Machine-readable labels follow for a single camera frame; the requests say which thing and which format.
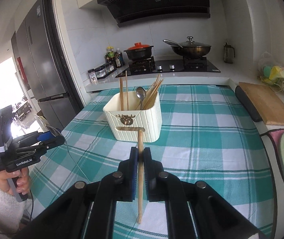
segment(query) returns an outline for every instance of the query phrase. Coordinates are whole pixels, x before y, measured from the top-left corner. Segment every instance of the wooden cutting board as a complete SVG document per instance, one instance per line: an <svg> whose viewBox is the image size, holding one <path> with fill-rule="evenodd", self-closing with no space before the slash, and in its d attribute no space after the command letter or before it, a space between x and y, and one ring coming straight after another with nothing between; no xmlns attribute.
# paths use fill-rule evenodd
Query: wooden cutting board
<svg viewBox="0 0 284 239"><path fill-rule="evenodd" d="M251 100L266 125L284 126L284 103L266 85L240 82L239 86Z"/></svg>

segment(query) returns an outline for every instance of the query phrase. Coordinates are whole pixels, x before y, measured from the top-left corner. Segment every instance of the refrigerator sticker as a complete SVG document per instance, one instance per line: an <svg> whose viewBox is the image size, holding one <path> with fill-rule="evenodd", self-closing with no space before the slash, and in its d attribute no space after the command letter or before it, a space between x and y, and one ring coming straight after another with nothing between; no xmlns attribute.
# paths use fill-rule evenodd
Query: refrigerator sticker
<svg viewBox="0 0 284 239"><path fill-rule="evenodd" d="M40 5L37 7L37 15L38 15L38 17L41 15Z"/></svg>

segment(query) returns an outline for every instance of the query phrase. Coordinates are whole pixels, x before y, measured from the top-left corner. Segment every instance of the green and white checkered tablecloth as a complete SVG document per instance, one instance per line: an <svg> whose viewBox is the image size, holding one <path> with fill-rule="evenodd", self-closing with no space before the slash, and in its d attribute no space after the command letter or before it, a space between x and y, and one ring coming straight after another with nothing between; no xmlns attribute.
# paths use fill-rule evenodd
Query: green and white checkered tablecloth
<svg viewBox="0 0 284 239"><path fill-rule="evenodd" d="M102 111L118 92L101 91L62 132L90 182L116 171L137 145L117 141ZM208 85L163 85L159 94L161 135L156 142L145 144L153 159L183 181L206 181L269 235L274 211L271 172L258 131L234 92ZM31 171L31 178L34 216L76 181L86 181L66 145L48 151ZM167 238L163 202L150 203L144 194L140 225L137 213L137 200L117 203L113 238Z"/></svg>

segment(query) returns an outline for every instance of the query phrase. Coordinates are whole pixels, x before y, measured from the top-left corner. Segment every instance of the refrigerator handle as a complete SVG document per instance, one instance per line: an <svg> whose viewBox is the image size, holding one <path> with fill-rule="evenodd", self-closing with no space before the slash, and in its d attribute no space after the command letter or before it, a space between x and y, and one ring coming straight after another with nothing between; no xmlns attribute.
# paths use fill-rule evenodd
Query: refrigerator handle
<svg viewBox="0 0 284 239"><path fill-rule="evenodd" d="M32 45L32 36L31 36L31 30L30 30L30 26L28 27L28 31L29 31L29 36L30 36L30 43L31 43L31 45Z"/></svg>

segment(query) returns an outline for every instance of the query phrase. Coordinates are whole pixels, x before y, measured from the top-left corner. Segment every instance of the range hood vent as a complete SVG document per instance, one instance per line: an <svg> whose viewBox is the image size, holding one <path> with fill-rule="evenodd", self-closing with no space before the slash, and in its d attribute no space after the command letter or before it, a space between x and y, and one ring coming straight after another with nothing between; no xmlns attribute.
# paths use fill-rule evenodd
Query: range hood vent
<svg viewBox="0 0 284 239"><path fill-rule="evenodd" d="M98 0L107 6L118 26L172 18L210 18L210 0Z"/></svg>

